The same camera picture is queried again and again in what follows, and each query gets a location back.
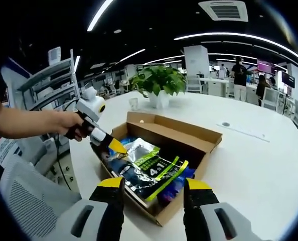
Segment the person's left hand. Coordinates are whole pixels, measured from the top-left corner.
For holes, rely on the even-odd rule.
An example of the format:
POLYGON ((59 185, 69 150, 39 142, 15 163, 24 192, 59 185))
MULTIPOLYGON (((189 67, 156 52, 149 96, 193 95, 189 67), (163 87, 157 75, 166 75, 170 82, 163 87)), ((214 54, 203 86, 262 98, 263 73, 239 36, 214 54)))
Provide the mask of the person's left hand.
POLYGON ((74 130, 74 138, 81 141, 86 134, 79 130, 83 124, 83 119, 74 112, 70 111, 51 111, 48 120, 48 130, 61 135, 68 134, 72 128, 74 130))

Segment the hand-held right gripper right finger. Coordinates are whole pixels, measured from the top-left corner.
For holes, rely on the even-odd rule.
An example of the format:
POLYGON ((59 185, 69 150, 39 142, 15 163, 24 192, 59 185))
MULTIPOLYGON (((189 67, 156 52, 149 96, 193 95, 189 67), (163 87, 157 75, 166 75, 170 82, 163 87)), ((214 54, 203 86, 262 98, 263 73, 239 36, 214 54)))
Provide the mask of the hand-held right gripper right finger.
POLYGON ((258 240, 251 222, 197 179, 185 180, 183 223, 187 240, 258 240))

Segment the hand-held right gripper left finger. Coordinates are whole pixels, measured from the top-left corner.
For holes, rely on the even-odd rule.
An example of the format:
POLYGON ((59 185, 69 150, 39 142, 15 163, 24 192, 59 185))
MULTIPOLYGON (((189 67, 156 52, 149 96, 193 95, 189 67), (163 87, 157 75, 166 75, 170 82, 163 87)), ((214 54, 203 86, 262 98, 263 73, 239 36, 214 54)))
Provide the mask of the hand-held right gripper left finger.
POLYGON ((124 178, 102 180, 56 223, 56 240, 120 240, 124 222, 124 178))

